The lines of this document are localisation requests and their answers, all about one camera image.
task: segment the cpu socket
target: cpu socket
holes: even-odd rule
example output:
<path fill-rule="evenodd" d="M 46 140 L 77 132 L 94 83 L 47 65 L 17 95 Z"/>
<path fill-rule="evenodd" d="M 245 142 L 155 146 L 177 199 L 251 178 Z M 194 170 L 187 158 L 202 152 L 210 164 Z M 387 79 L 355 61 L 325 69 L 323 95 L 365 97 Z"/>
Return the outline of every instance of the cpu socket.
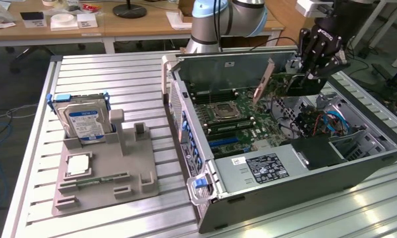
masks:
<path fill-rule="evenodd" d="M 217 120 L 234 119 L 239 116 L 234 102 L 211 103 L 210 108 Z"/>

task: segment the circuit board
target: circuit board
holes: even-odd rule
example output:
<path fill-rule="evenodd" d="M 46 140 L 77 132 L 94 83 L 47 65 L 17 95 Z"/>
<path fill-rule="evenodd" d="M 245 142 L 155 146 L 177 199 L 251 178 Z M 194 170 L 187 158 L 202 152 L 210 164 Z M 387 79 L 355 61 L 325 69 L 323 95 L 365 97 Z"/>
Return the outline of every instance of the circuit board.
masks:
<path fill-rule="evenodd" d="M 267 108 L 270 107 L 266 100 L 259 100 L 255 105 L 251 103 L 253 89 L 241 89 L 235 91 L 235 99 L 206 104 L 194 105 L 195 113 L 205 130 L 205 125 L 210 123 L 226 124 L 239 118 L 251 118 L 253 127 L 235 130 L 234 137 L 235 143 L 226 145 L 210 146 L 215 158 L 229 156 L 231 152 L 237 151 L 238 154 L 254 151 L 259 146 L 277 147 L 286 137 L 278 128 L 278 123 L 270 115 Z"/>

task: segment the floor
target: floor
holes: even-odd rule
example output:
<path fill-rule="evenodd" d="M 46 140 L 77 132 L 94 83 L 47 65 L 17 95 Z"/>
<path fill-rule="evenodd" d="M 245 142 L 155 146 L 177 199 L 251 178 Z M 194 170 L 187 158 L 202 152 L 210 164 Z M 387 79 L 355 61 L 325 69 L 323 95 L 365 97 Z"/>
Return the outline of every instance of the floor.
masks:
<path fill-rule="evenodd" d="M 375 22 L 371 26 L 363 39 L 369 39 L 373 31 L 381 25 L 381 22 Z M 169 42 L 165 41 L 143 41 L 142 48 L 135 45 L 137 42 L 118 43 L 118 53 L 133 51 L 161 51 L 170 50 Z M 174 40 L 177 47 L 183 47 L 186 40 Z M 90 55 L 103 54 L 103 46 L 99 43 L 86 44 L 86 49 L 79 51 L 75 44 L 50 46 L 50 50 L 58 55 Z M 0 48 L 0 109 L 15 108 L 21 105 L 34 104 L 38 101 L 41 94 L 43 77 L 47 69 L 49 56 L 42 52 L 33 53 L 19 64 L 19 74 L 11 74 L 7 70 L 7 64 L 14 56 L 22 52 L 25 47 L 15 47 L 15 52 L 7 54 L 3 48 Z M 397 30 L 390 29 L 387 34 L 377 45 L 378 55 L 369 55 L 363 60 L 367 64 L 379 63 L 385 66 L 390 73 L 394 73 L 397 69 L 390 67 L 390 63 L 397 57 Z M 353 60 L 351 66 L 345 69 L 346 73 L 365 67 L 365 65 Z M 371 69 L 358 71 L 353 76 L 358 79 L 370 81 L 374 77 L 370 74 Z M 34 108 L 26 108 L 19 110 L 14 116 L 27 115 L 34 111 Z M 0 119 L 1 123 L 6 123 L 7 118 Z M 11 134 L 5 142 L 0 146 L 0 163 L 7 183 L 7 196 L 3 202 L 0 204 L 0 235 L 5 222 L 9 201 L 11 198 L 11 191 L 15 185 L 18 168 L 25 152 L 25 145 L 27 143 L 27 137 L 31 127 L 33 117 L 13 119 L 11 121 Z M 0 178 L 0 199 L 2 197 L 3 182 Z"/>

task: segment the lamp base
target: lamp base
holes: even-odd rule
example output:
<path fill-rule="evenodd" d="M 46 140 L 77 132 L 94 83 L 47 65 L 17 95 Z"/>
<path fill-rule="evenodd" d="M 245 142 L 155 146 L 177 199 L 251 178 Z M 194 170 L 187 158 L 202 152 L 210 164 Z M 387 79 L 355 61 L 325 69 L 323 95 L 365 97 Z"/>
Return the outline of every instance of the lamp base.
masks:
<path fill-rule="evenodd" d="M 131 4 L 130 9 L 127 9 L 127 5 L 122 4 L 113 8 L 113 14 L 122 18 L 139 18 L 146 15 L 146 9 L 134 4 Z"/>

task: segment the metal workbench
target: metal workbench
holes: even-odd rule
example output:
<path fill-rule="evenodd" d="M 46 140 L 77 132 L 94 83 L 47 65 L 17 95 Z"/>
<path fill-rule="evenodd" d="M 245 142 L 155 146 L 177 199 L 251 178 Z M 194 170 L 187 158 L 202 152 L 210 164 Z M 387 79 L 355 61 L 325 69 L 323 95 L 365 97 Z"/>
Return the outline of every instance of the metal workbench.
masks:
<path fill-rule="evenodd" d="M 397 238 L 397 163 L 349 190 L 217 232 L 197 233 L 161 101 L 161 56 L 175 52 L 67 56 L 50 62 L 2 237 L 377 237 Z M 397 132 L 397 118 L 343 73 L 334 78 Z M 159 195 L 66 217 L 51 216 L 63 131 L 46 108 L 46 93 L 106 90 L 123 109 L 123 128 L 150 127 Z"/>

